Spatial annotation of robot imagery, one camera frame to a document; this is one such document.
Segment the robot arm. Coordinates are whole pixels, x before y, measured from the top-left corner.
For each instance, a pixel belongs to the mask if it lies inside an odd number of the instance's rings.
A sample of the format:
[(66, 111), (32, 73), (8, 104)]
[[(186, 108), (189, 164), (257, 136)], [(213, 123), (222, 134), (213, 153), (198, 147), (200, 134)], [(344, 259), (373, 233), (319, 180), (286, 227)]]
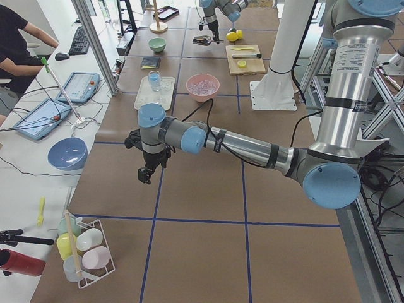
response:
[(392, 36), (402, 9), (402, 1), (337, 1), (332, 6), (325, 27), (336, 40), (335, 60), (318, 135), (308, 148), (284, 148), (205, 122), (183, 122), (151, 103), (138, 112), (137, 147), (145, 159), (139, 180), (148, 183), (155, 169), (166, 165), (172, 147), (193, 154), (205, 147), (280, 171), (324, 208), (354, 202), (361, 190), (355, 149), (360, 121), (380, 46)]
[(216, 44), (222, 42), (219, 39), (218, 21), (215, 9), (218, 8), (231, 22), (239, 19), (241, 11), (248, 7), (248, 0), (200, 0), (200, 7), (203, 9), (204, 17), (199, 22), (199, 30), (202, 31), (204, 26), (212, 32), (213, 41)]

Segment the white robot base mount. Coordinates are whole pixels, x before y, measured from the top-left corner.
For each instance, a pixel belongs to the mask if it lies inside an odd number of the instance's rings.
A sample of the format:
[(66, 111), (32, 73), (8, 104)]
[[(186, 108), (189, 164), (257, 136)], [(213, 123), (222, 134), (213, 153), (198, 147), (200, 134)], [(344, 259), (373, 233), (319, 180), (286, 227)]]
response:
[(297, 110), (292, 70), (315, 8), (316, 1), (285, 1), (268, 72), (250, 82), (253, 110)]

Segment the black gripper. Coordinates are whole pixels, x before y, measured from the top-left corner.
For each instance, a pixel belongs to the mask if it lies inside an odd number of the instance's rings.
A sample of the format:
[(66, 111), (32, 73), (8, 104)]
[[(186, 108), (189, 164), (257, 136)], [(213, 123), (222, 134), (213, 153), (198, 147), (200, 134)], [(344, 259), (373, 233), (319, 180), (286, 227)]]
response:
[(207, 26), (212, 32), (210, 39), (211, 44), (219, 44), (221, 42), (218, 32), (218, 21), (216, 17), (203, 18), (199, 23), (199, 30), (202, 31), (204, 26)]
[(138, 180), (145, 184), (151, 183), (151, 177), (156, 168), (160, 165), (163, 168), (167, 167), (168, 159), (171, 157), (170, 148), (164, 148), (163, 151), (158, 153), (143, 152), (145, 166), (138, 169)]

